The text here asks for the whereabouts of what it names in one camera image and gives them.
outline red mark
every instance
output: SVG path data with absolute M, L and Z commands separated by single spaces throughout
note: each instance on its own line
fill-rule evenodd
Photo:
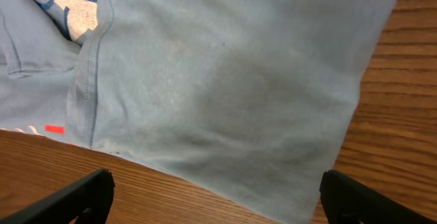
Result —
M 56 132 L 56 133 L 59 133 L 61 135 L 63 135 L 65 133 L 65 130 L 63 127 L 54 126 L 54 125 L 46 125 L 46 131 L 47 132 Z

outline light blue t-shirt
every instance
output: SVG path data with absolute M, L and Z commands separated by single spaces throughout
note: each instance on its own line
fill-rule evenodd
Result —
M 33 0 L 0 0 L 0 127 L 308 223 L 394 4 L 98 0 L 79 47 Z

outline wooden table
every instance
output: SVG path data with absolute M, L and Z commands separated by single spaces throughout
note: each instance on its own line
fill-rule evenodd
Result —
M 399 0 L 363 78 L 335 168 L 437 220 L 437 0 Z M 0 218 L 97 168 L 108 223 L 274 223 L 193 184 L 42 137 L 0 132 Z M 327 223 L 320 206 L 313 223 Z

